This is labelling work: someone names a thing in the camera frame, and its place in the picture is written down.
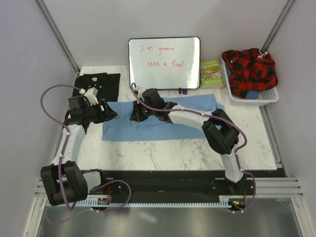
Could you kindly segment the light blue long sleeve shirt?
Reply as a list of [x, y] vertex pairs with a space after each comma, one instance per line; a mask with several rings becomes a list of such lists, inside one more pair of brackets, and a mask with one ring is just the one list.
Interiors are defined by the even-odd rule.
[[[186, 108], [213, 112], [224, 109], [214, 94], [196, 95], [179, 98], [164, 98], [166, 102], [175, 102]], [[103, 123], [103, 141], [161, 141], [204, 138], [202, 131], [182, 124], [171, 125], [150, 116], [142, 122], [131, 121], [132, 102], [109, 102], [109, 106], [118, 114], [114, 119]]]

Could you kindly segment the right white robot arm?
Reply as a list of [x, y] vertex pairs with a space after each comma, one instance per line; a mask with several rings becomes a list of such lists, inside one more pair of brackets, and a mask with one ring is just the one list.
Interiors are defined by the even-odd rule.
[[211, 149], [222, 159], [227, 191], [235, 195], [243, 190], [244, 170], [237, 151], [246, 145], [247, 138], [224, 110], [203, 112], [189, 109], [175, 102], [164, 101], [157, 89], [144, 89], [134, 83], [131, 91], [136, 100], [130, 120], [142, 122], [154, 116], [164, 123], [181, 124], [202, 131]]

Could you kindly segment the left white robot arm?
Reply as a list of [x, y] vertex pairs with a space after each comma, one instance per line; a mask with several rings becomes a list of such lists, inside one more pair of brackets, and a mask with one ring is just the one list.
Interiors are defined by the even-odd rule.
[[96, 104], [86, 96], [69, 98], [69, 110], [63, 125], [63, 136], [57, 154], [50, 165], [40, 171], [40, 177], [52, 206], [70, 205], [85, 200], [93, 190], [104, 194], [108, 181], [101, 178], [100, 170], [83, 173], [77, 160], [83, 139], [90, 124], [99, 124], [117, 117], [117, 113], [102, 99]]

